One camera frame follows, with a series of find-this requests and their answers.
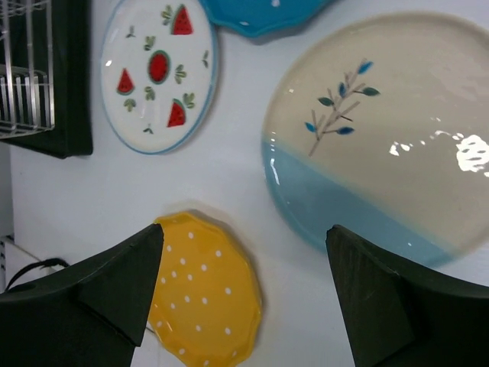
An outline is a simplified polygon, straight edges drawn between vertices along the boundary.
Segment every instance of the branch design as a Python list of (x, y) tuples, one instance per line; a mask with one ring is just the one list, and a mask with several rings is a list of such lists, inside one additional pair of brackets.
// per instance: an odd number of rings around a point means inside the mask
[(312, 155), (318, 148), (322, 138), (324, 138), (326, 134), (336, 133), (339, 135), (348, 135), (355, 131), (350, 126), (342, 126), (341, 128), (337, 129), (332, 129), (331, 127), (337, 121), (342, 119), (353, 122), (353, 119), (346, 117), (346, 115), (350, 113), (354, 108), (356, 108), (360, 104), (360, 101), (353, 102), (349, 107), (343, 110), (342, 104), (354, 93), (363, 94), (364, 96), (369, 97), (378, 96), (380, 94), (378, 90), (372, 88), (371, 86), (366, 86), (365, 83), (359, 83), (357, 86), (354, 86), (358, 75), (366, 73), (373, 64), (374, 63), (372, 61), (363, 59), (355, 71), (344, 73), (344, 80), (338, 85), (337, 96), (333, 96), (331, 89), (328, 88), (328, 96), (318, 98), (318, 101), (323, 106), (331, 107), (332, 111), (329, 114), (328, 118), (326, 118), (325, 115), (322, 115), (318, 121), (316, 117), (316, 111), (312, 109), (311, 115), (313, 118), (313, 122), (305, 122), (306, 128), (310, 132), (314, 133), (316, 137), (316, 141), (314, 142), (314, 145), (309, 152), (310, 157), (312, 157)]

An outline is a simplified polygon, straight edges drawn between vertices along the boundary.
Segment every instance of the plate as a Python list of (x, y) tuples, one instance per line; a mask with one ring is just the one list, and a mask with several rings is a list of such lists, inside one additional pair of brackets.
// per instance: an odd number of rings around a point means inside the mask
[(353, 24), (277, 87), (262, 154), (277, 208), (325, 251), (341, 224), (436, 266), (487, 242), (489, 44), (450, 15)]
[(197, 0), (124, 0), (102, 48), (105, 112), (145, 154), (181, 145), (204, 118), (217, 76), (215, 33)]
[(257, 37), (308, 21), (333, 0), (202, 0), (212, 23)]
[(248, 258), (227, 232), (191, 213), (156, 222), (165, 243), (149, 321), (161, 343), (185, 365), (243, 362), (261, 321)]

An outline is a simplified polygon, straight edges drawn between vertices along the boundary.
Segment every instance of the blue leaf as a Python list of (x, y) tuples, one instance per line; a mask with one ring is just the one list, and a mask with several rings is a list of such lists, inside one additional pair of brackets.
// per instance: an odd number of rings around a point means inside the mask
[(338, 131), (337, 131), (337, 133), (340, 134), (340, 135), (348, 135), (348, 134), (351, 134), (354, 131), (355, 131), (354, 128), (350, 128), (349, 126), (344, 126), (342, 128), (339, 128)]
[(304, 124), (306, 124), (306, 127), (310, 132), (316, 132), (316, 128), (313, 124), (311, 124), (310, 122), (304, 122)]
[(366, 73), (368, 69), (371, 68), (371, 66), (374, 65), (373, 61), (366, 61), (360, 67), (358, 68), (358, 73), (363, 74)]
[(345, 95), (346, 95), (346, 86), (344, 83), (340, 83), (339, 84), (339, 87), (338, 87), (338, 92), (339, 92), (339, 95), (343, 98), (345, 98)]

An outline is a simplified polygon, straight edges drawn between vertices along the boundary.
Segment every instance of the large oval plate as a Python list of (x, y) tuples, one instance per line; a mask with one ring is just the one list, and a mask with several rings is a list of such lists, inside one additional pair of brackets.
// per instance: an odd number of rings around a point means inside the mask
[(202, 0), (212, 23), (257, 37), (309, 20), (334, 0)]
[(415, 12), (354, 24), (301, 57), (263, 132), (287, 222), (318, 248), (341, 224), (424, 265), (484, 244), (488, 44), (472, 23)]
[(123, 0), (102, 48), (105, 111), (146, 154), (182, 144), (202, 121), (217, 76), (215, 33), (197, 0)]

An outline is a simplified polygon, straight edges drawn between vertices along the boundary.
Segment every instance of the leaf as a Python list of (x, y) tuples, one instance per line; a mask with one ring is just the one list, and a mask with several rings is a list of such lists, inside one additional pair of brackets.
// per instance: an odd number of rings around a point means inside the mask
[(346, 95), (346, 86), (343, 82), (341, 82), (338, 86), (338, 93), (342, 98), (345, 98)]
[(311, 124), (310, 122), (304, 122), (304, 124), (310, 132), (316, 132), (317, 129), (313, 124)]
[(348, 135), (354, 132), (354, 128), (350, 128), (349, 126), (343, 126), (342, 128), (339, 128), (336, 132), (340, 135)]
[(378, 90), (376, 90), (375, 88), (372, 88), (371, 86), (365, 87), (361, 92), (364, 93), (366, 96), (369, 96), (369, 97), (374, 97), (374, 96), (378, 96), (379, 94), (381, 94)]
[(372, 65), (374, 65), (373, 61), (365, 61), (362, 65), (358, 67), (358, 73), (359, 74), (366, 73), (367, 70), (369, 70), (372, 67)]
[(331, 99), (329, 99), (328, 97), (318, 98), (318, 101), (320, 101), (321, 104), (324, 106), (332, 106), (333, 105), (333, 101)]

